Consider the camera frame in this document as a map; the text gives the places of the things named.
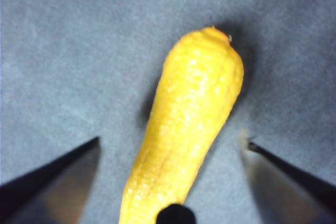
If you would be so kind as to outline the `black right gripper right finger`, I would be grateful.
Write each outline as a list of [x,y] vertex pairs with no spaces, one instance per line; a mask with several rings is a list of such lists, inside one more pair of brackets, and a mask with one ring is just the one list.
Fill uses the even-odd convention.
[[239,154],[263,223],[335,223],[335,185],[239,133]]

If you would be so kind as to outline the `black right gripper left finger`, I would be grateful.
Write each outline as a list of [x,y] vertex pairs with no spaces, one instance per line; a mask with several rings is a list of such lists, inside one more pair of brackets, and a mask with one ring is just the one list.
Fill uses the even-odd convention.
[[99,159],[95,137],[1,185],[1,223],[78,223]]

